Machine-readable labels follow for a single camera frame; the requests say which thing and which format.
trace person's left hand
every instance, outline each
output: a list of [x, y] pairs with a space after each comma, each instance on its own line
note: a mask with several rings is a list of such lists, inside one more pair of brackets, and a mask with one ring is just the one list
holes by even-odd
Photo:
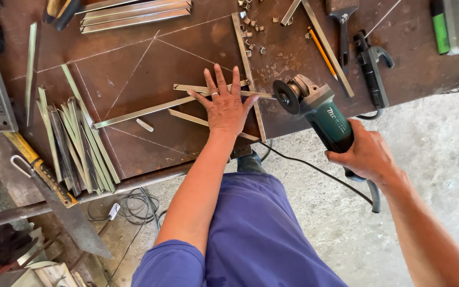
[[209, 101], [204, 96], [192, 90], [187, 91], [187, 93], [198, 100], [207, 109], [210, 132], [230, 133], [237, 138], [244, 129], [247, 114], [254, 102], [258, 99], [258, 95], [248, 97], [245, 103], [242, 104], [238, 67], [235, 66], [233, 68], [233, 85], [231, 93], [228, 91], [221, 66], [215, 64], [214, 70], [219, 90], [217, 90], [215, 86], [210, 71], [205, 69], [205, 80], [207, 81], [207, 87], [210, 94], [218, 93], [212, 96], [212, 101]]

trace rusty steel table top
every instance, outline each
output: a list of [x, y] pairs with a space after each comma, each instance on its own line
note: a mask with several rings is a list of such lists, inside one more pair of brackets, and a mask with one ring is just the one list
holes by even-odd
[[[355, 97], [348, 98], [330, 74], [315, 43], [305, 39], [309, 22], [303, 9], [295, 11], [289, 26], [272, 22], [274, 16], [282, 19], [291, 2], [254, 0], [247, 12], [260, 26], [265, 26], [262, 32], [253, 30], [254, 36], [249, 38], [256, 45], [250, 58], [256, 90], [270, 93], [274, 80], [286, 81], [303, 74], [314, 82], [328, 83], [335, 91], [335, 103], [346, 116], [372, 111], [354, 47], [350, 47], [347, 77]], [[337, 51], [339, 25], [326, 16], [322, 1], [309, 2]], [[350, 37], [361, 29], [371, 29], [395, 2], [361, 1], [359, 10], [349, 20]], [[0, 23], [6, 49], [0, 55], [0, 68], [5, 85], [15, 101], [21, 134], [46, 162], [52, 163], [45, 128], [35, 105], [32, 126], [26, 128], [24, 124], [29, 25], [41, 20], [43, 3], [8, 0], [3, 4]], [[79, 31], [79, 15], [61, 32], [42, 24], [37, 84], [47, 88], [50, 103], [67, 101], [73, 94], [60, 65], [68, 63], [92, 118], [99, 122], [187, 96], [174, 91], [173, 84], [206, 86], [202, 71], [213, 71], [214, 63], [223, 67], [228, 83], [235, 65], [239, 66], [243, 80], [244, 69], [231, 19], [232, 12], [241, 10], [236, 0], [194, 0], [191, 16], [88, 35]], [[393, 69], [379, 63], [391, 105], [459, 86], [459, 55], [438, 55], [431, 21], [429, 1], [403, 0], [370, 36], [371, 43], [385, 48], [396, 63]], [[266, 48], [264, 55], [258, 52], [261, 47]], [[259, 103], [269, 138], [309, 128], [301, 116], [286, 113], [277, 101], [260, 99]], [[175, 109], [207, 118], [198, 102]], [[151, 124], [154, 132], [146, 131], [135, 120], [100, 129], [121, 179], [195, 160], [209, 134], [207, 127], [171, 116], [167, 110], [141, 119]], [[259, 136], [253, 111], [244, 132]], [[249, 143], [239, 138], [237, 146]]]

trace angle grinder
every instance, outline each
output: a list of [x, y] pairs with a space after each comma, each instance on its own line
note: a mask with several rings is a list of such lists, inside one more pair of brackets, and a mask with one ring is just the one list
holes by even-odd
[[[308, 120], [323, 145], [332, 152], [345, 153], [354, 143], [354, 132], [348, 120], [334, 104], [334, 92], [328, 86], [315, 85], [303, 75], [296, 75], [285, 83], [273, 83], [274, 95], [279, 104], [290, 114], [301, 114]], [[379, 189], [376, 184], [356, 175], [348, 168], [345, 176], [354, 181], [366, 181], [371, 190], [373, 212], [380, 212]]]

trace purple shirt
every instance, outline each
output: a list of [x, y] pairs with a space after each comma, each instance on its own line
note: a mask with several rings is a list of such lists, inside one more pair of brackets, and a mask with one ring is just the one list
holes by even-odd
[[179, 240], [147, 251], [132, 287], [347, 286], [305, 238], [284, 186], [261, 173], [231, 173], [221, 189], [206, 258]]

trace yellow pencil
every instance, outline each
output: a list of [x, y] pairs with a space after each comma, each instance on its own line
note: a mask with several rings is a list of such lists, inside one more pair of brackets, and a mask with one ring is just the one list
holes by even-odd
[[313, 40], [315, 40], [316, 46], [317, 46], [318, 49], [320, 50], [320, 53], [322, 53], [322, 57], [323, 57], [323, 59], [325, 60], [325, 62], [327, 63], [327, 66], [328, 66], [330, 72], [332, 73], [332, 75], [334, 76], [334, 78], [335, 78], [336, 80], [338, 80], [338, 76], [335, 74], [334, 68], [332, 68], [332, 65], [331, 65], [330, 62], [328, 61], [327, 55], [325, 54], [325, 51], [323, 50], [322, 46], [320, 45], [320, 42], [319, 42], [318, 39], [316, 38], [315, 32], [313, 32], [312, 29], [309, 29], [309, 32], [311, 33], [311, 36], [313, 36]]

